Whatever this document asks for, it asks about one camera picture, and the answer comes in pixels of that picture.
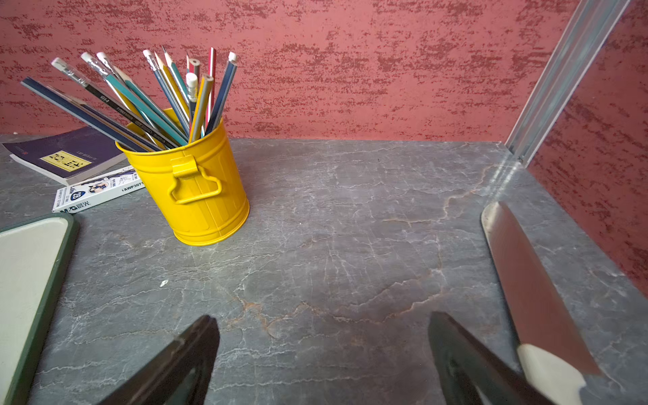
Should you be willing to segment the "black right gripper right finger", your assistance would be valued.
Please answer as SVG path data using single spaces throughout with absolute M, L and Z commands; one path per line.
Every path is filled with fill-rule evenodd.
M 551 403 L 447 313 L 431 313 L 428 335 L 446 403 Z

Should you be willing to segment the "knife with cream handle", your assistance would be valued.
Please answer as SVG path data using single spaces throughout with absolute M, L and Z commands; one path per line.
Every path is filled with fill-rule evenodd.
M 484 208 L 481 224 L 520 340 L 528 382 L 555 404 L 582 403 L 585 374 L 601 373 L 516 216 L 504 202 Z

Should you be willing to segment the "beige green-edged cutting board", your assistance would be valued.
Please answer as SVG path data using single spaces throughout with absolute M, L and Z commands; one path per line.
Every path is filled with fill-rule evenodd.
M 79 223 L 48 214 L 1 230 L 1 403 L 25 404 Z

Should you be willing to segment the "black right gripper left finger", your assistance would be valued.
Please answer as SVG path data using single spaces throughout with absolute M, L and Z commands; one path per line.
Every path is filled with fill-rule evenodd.
M 102 404 L 203 404 L 219 349 L 217 320 L 195 320 Z

